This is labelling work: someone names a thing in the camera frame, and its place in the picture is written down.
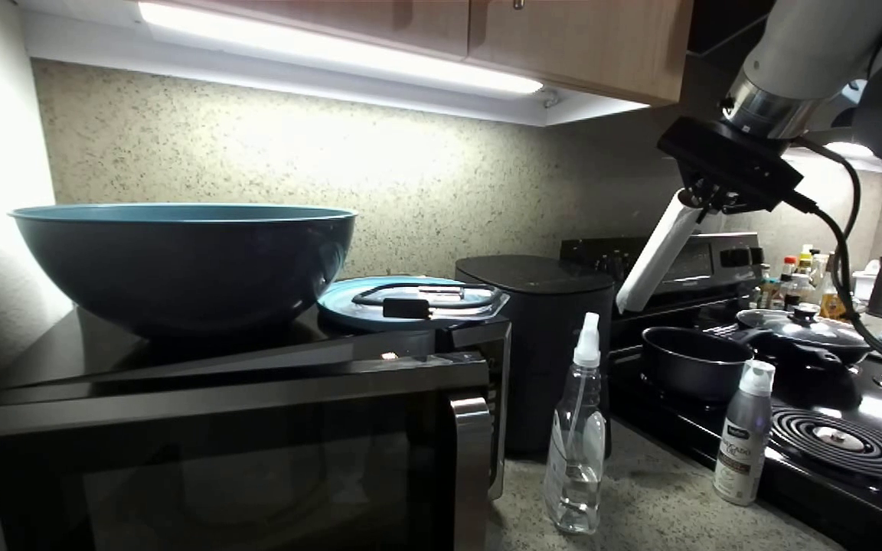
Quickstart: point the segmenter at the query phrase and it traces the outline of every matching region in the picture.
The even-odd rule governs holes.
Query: label
[[[712,468],[712,490],[727,501],[747,505],[757,495],[763,466],[765,466],[765,441],[753,441],[744,425],[727,419]]]

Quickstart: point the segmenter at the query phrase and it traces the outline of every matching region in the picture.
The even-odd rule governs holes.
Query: under-cabinet light
[[[253,21],[192,8],[168,8],[168,3],[137,3],[137,14],[147,24],[187,35],[235,50],[251,50],[276,60],[327,64],[342,72],[365,72],[379,76],[405,76],[420,84],[441,84],[460,89],[480,89],[499,95],[532,95],[541,89],[539,79],[527,79],[517,74],[499,74],[488,69],[425,60],[413,52],[382,50],[371,42],[351,42],[341,37],[310,35],[296,27],[283,27],[271,21]]]
[[[826,146],[848,161],[874,161],[874,149],[858,142],[830,142]]]

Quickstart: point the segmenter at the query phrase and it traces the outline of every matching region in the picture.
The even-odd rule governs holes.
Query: cable
[[[863,195],[863,186],[861,186],[861,176],[858,169],[852,169],[840,153],[807,142],[807,138],[798,138],[797,145],[807,146],[810,153],[817,157],[826,157],[830,164],[840,164],[852,182],[852,210],[848,210],[848,221],[846,221],[846,238],[852,235],[852,229],[858,228],[858,218],[861,218],[861,195]]]
[[[826,213],[820,213],[817,204],[807,210],[807,213],[810,213],[814,218],[820,218],[820,221],[830,228],[830,232],[835,235],[835,268],[833,268],[833,275],[835,275],[835,269],[840,269],[840,280],[833,280],[833,284],[835,284],[835,295],[840,295],[840,300],[842,300],[842,308],[846,308],[846,315],[848,315],[852,328],[866,341],[869,349],[877,349],[877,352],[882,355],[882,341],[869,334],[869,328],[863,324],[863,318],[861,318],[861,313],[854,309],[852,295],[848,295],[848,244],[846,244],[846,232],[842,232],[840,223],[835,223]]]

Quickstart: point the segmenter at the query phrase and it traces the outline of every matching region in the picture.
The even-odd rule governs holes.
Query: microwave door
[[[311,525],[294,525],[304,530],[296,542],[416,542],[413,532],[477,542],[492,428],[483,388],[483,360],[460,352],[356,363],[323,379],[3,403],[0,547],[106,551],[130,542],[143,551],[140,542],[170,530],[202,530],[187,547],[219,547],[225,526],[245,526],[240,532],[264,530],[241,542],[256,551],[294,536],[265,530],[291,526],[264,525],[265,515],[305,515],[305,501],[316,513],[305,515]],[[174,525],[143,526],[126,518],[136,509]],[[25,546],[37,530],[47,532],[39,546]]]

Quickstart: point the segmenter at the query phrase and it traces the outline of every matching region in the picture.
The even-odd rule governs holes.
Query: cooking pot
[[[858,366],[869,346],[866,341],[846,323],[814,318],[814,308],[785,309],[742,309],[735,328],[723,328],[719,338],[749,342],[760,334],[772,334],[801,349],[826,349],[846,368]]]
[[[728,400],[749,355],[747,342],[688,328],[654,324],[643,330],[643,374],[667,392],[701,400]]]
[[[785,341],[779,334],[757,334],[747,341],[747,346],[775,366],[775,397],[810,409],[810,403],[830,403],[830,409],[858,409],[861,392],[852,383],[848,368],[835,352]]]

